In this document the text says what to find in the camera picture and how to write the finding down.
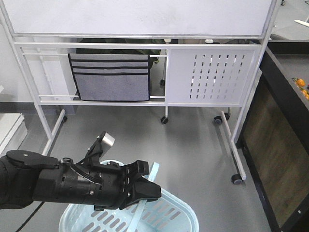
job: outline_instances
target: gray floor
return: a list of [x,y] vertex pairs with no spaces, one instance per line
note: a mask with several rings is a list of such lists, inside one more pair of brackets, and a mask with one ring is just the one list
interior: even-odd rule
[[[156,183],[194,209],[201,232],[270,231],[247,167],[244,184],[230,181],[236,173],[233,159],[222,128],[212,123],[219,109],[170,108],[166,125],[159,121],[163,113],[158,107],[79,107],[63,124],[51,155],[77,162],[96,136],[107,131],[116,141],[105,158],[160,163]],[[26,123],[30,130],[21,149],[42,151],[45,140],[38,118],[26,115]],[[0,231],[15,231],[37,205],[1,210]],[[46,203],[22,231],[56,232],[66,206]]]

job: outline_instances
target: wheel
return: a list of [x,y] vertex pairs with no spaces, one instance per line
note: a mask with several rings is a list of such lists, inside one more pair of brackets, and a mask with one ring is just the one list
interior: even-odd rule
[[160,86],[165,86],[165,80],[160,80]]
[[63,122],[66,122],[67,120],[68,120],[68,117],[63,116],[62,121],[63,121]]
[[167,124],[168,121],[169,121],[169,119],[167,117],[165,117],[165,116],[161,118],[161,123],[162,124]]
[[221,125],[222,124],[222,117],[221,116],[216,116],[214,117],[214,123],[215,124],[218,124],[218,125]]
[[228,113],[224,113],[226,120],[228,121],[231,117],[231,115],[229,115]]
[[235,175],[232,175],[232,183],[234,185],[240,185],[242,183],[242,178],[240,176],[240,174],[235,174]]

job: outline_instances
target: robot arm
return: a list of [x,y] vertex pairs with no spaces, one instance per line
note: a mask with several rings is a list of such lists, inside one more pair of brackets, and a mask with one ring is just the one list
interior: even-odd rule
[[149,174],[147,162],[100,164],[113,141],[104,132],[78,163],[23,150],[7,152],[0,158],[0,209],[20,209],[33,201],[124,209],[140,200],[160,198],[161,187],[142,177]]

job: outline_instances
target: white shelf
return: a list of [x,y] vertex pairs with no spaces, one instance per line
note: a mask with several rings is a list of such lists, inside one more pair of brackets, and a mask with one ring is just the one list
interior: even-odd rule
[[0,156],[18,149],[28,132],[22,114],[0,113],[0,128]]

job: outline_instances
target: cabinet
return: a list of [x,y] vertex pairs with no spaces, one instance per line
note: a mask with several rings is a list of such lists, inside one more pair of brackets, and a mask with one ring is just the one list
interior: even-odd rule
[[308,42],[268,43],[238,141],[274,232],[309,230],[309,101],[292,80],[309,84],[308,51]]

